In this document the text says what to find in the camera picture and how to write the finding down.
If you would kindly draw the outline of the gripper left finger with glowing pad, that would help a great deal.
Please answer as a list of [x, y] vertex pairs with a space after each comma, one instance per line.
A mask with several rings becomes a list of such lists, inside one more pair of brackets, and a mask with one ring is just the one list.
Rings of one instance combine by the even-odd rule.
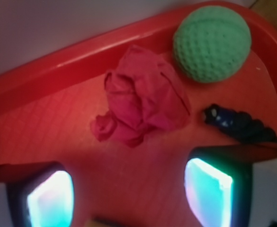
[[7, 197], [15, 227], [69, 227], [74, 213], [72, 176], [57, 162], [11, 166]]

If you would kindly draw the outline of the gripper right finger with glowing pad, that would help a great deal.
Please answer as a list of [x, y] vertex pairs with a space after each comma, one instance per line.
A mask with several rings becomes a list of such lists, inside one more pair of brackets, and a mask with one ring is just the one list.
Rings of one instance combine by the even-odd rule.
[[203, 227], [249, 224], [252, 170], [241, 146], [193, 149], [185, 165], [189, 207]]

